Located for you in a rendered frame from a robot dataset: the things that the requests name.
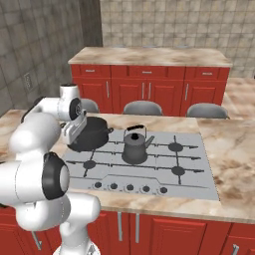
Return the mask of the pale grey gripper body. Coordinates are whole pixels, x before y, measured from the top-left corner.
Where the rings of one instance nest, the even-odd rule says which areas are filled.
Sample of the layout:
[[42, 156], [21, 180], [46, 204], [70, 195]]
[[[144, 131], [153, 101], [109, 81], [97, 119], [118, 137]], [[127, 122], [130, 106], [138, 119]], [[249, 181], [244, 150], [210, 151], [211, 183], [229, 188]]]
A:
[[66, 144], [71, 144], [86, 126], [87, 117], [84, 113], [80, 113], [75, 118], [71, 114], [67, 114], [67, 117]]

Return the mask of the red cabinet island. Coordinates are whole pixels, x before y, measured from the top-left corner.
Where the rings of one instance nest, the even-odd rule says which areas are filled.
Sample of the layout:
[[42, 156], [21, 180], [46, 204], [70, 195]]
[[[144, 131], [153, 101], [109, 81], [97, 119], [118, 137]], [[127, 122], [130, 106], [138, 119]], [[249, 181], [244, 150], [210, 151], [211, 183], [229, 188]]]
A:
[[231, 62], [214, 49], [86, 47], [70, 61], [83, 98], [102, 113], [120, 114], [134, 101], [154, 102], [183, 117], [198, 103], [220, 105]]

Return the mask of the grey stove hob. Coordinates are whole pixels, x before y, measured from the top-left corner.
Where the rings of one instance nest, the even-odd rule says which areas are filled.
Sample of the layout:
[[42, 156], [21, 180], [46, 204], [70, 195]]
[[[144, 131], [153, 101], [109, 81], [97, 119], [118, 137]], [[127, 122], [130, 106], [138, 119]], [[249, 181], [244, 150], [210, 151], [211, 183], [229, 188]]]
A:
[[[198, 133], [148, 131], [146, 137], [154, 140], [146, 149], [147, 160], [128, 164], [122, 158], [124, 129], [115, 129], [109, 141], [92, 151], [76, 152], [67, 149], [63, 160], [67, 164], [73, 189], [114, 191], [167, 197], [216, 200], [218, 193], [207, 159], [203, 140]], [[99, 181], [102, 187], [94, 188]], [[118, 189], [111, 190], [116, 183]], [[132, 184], [133, 191], [127, 191]], [[148, 185], [150, 191], [141, 188]], [[159, 194], [161, 187], [166, 194]]]

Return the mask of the grey chair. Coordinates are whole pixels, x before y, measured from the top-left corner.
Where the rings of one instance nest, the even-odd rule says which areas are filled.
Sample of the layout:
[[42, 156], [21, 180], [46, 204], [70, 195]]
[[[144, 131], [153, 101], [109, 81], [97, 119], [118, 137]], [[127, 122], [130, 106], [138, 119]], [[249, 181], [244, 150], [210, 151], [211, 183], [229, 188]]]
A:
[[81, 99], [82, 103], [82, 108], [87, 112], [87, 113], [93, 113], [93, 114], [98, 114], [100, 112], [98, 104], [90, 99]]
[[125, 105], [124, 115], [161, 116], [162, 109], [157, 103], [150, 101], [133, 101]]
[[228, 119], [228, 112], [221, 106], [199, 103], [190, 106], [186, 112], [188, 118]]

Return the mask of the grey wall outlet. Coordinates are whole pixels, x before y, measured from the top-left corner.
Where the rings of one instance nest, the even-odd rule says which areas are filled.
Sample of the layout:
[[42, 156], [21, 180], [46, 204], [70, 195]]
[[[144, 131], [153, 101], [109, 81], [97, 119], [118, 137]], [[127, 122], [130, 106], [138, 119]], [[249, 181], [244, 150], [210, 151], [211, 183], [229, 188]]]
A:
[[31, 77], [30, 77], [29, 73], [24, 75], [24, 82], [25, 82], [27, 90], [28, 91], [32, 90], [33, 85], [32, 85], [32, 80], [31, 80]]

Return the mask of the black pot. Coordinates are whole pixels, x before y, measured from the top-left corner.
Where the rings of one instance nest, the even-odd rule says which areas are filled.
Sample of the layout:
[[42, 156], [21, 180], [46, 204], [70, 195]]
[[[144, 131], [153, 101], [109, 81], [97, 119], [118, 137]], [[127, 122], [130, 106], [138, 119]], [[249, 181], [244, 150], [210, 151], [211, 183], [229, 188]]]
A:
[[69, 148], [77, 152], [100, 148], [109, 141], [109, 134], [113, 131], [112, 127], [108, 127], [106, 120], [98, 117], [87, 117], [86, 126], [69, 145]]

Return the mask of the red cabinet door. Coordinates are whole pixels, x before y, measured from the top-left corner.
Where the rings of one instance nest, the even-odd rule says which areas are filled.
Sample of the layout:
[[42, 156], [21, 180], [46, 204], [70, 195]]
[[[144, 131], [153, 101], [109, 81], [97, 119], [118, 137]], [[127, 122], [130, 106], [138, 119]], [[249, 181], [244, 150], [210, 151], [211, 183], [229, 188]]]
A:
[[101, 255], [130, 255], [129, 216], [122, 212], [123, 241], [119, 241], [118, 213], [101, 211], [99, 217], [88, 225], [91, 240], [98, 246]]
[[220, 255], [232, 255], [233, 244], [239, 246], [237, 255], [255, 255], [255, 224], [233, 223]]
[[15, 209], [0, 207], [0, 255], [52, 255], [61, 245], [58, 227], [38, 231], [36, 237], [42, 242], [41, 248], [32, 233], [17, 224]]
[[130, 255], [220, 255], [229, 222], [139, 215], [135, 243], [135, 214], [129, 216]]

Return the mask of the grey kettle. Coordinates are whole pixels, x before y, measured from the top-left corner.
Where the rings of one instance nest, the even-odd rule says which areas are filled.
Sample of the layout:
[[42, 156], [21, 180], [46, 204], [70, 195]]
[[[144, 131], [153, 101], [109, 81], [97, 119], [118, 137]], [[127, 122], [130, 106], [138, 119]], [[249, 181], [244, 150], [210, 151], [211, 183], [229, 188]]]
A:
[[124, 132], [123, 160], [128, 164], [141, 164], [147, 160], [146, 149], [154, 140], [154, 136], [146, 137], [144, 125], [127, 127]]

